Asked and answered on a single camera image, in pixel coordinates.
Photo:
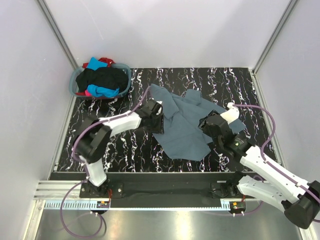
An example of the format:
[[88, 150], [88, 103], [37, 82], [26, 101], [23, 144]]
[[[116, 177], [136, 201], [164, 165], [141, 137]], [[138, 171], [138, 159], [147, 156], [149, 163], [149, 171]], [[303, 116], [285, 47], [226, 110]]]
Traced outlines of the grey blue t shirt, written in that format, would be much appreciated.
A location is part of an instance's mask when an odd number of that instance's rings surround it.
[[151, 97], [163, 106], [163, 134], [153, 136], [171, 159], [201, 161], [211, 149], [212, 138], [199, 129], [200, 120], [212, 111], [219, 114], [226, 110], [202, 98], [198, 90], [188, 89], [185, 96], [169, 92], [166, 88], [152, 84]]

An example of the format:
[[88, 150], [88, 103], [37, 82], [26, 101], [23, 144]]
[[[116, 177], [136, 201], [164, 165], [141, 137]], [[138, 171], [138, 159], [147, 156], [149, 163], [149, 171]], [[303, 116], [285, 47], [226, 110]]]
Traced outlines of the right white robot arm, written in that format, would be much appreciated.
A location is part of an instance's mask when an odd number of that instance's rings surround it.
[[265, 180], [257, 181], [245, 173], [236, 172], [226, 183], [228, 195], [235, 199], [245, 195], [265, 202], [280, 210], [301, 229], [318, 223], [320, 183], [293, 174], [267, 156], [264, 148], [254, 144], [243, 131], [232, 130], [242, 105], [230, 102], [227, 107], [223, 113], [213, 110], [199, 121], [198, 127], [228, 158], [250, 168]]

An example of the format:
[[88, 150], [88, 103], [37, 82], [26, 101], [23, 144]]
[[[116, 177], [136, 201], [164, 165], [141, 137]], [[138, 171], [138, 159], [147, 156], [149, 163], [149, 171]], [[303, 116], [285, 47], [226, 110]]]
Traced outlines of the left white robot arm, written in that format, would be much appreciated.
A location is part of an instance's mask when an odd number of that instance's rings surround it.
[[86, 173], [81, 184], [81, 198], [104, 198], [112, 194], [103, 167], [103, 156], [110, 138], [126, 131], [145, 128], [150, 133], [164, 133], [164, 113], [161, 101], [148, 99], [133, 110], [106, 118], [87, 118], [75, 135], [72, 158], [79, 161]]

